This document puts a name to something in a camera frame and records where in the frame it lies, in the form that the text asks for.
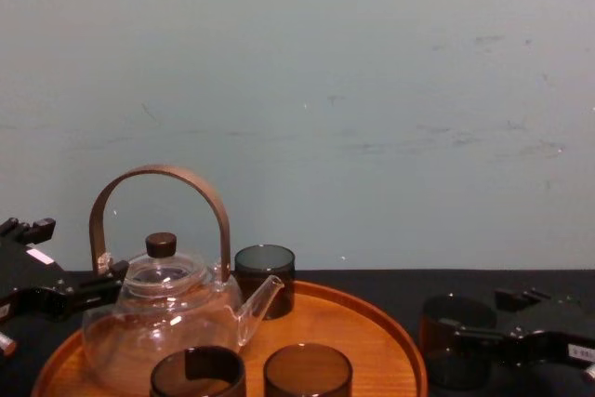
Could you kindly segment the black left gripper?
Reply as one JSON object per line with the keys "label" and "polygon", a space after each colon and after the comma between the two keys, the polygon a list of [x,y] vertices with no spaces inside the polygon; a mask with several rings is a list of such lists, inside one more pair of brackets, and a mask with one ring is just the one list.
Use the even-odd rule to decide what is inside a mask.
{"label": "black left gripper", "polygon": [[32,224],[9,218],[1,224],[1,322],[23,315],[52,320],[117,301],[129,262],[115,262],[105,273],[65,271],[52,258],[29,244],[50,240],[53,218]]}

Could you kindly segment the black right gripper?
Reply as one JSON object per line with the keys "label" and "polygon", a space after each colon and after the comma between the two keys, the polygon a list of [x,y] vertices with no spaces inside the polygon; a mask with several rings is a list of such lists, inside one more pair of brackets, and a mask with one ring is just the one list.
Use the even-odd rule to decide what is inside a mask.
{"label": "black right gripper", "polygon": [[[498,288],[494,292],[501,311],[522,311],[551,299],[534,288],[523,291]],[[477,358],[501,364],[528,365],[540,362],[565,364],[580,369],[594,365],[594,332],[548,331],[519,337],[495,329],[465,326],[452,319],[438,320],[445,349],[459,357]]]}

